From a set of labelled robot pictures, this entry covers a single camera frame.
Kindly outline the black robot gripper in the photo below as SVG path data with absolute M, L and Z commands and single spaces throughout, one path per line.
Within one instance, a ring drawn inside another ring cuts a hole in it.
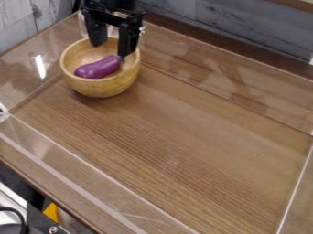
M 136 0 L 82 0 L 80 14 L 95 47 L 107 42 L 107 25 L 111 25 L 119 28 L 119 57 L 123 59 L 135 52 L 146 14 L 136 7 Z

